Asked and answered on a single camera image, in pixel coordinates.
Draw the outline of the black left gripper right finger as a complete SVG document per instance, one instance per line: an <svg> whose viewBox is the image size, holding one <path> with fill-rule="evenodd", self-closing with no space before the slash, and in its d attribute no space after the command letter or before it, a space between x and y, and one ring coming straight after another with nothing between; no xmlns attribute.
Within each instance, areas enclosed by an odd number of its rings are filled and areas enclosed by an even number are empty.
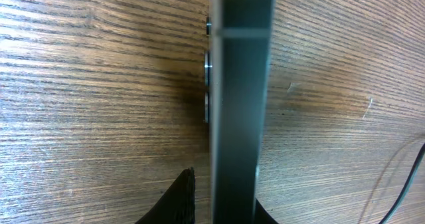
<svg viewBox="0 0 425 224"><path fill-rule="evenodd" d="M256 200L254 224L278 224L278 222L263 208L258 200Z"/></svg>

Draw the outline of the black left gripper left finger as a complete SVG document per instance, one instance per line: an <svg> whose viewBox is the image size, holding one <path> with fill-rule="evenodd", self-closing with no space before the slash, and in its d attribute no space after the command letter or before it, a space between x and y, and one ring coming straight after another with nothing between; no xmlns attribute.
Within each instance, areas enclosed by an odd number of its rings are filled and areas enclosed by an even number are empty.
<svg viewBox="0 0 425 224"><path fill-rule="evenodd" d="M194 224L195 173L184 169L159 201L135 224Z"/></svg>

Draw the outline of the teal Galaxy smartphone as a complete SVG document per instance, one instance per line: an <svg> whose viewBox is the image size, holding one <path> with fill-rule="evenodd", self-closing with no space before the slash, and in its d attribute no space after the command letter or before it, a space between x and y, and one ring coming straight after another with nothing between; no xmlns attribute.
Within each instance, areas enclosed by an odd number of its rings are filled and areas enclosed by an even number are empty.
<svg viewBox="0 0 425 224"><path fill-rule="evenodd" d="M205 120L213 223L254 223L275 0L211 0Z"/></svg>

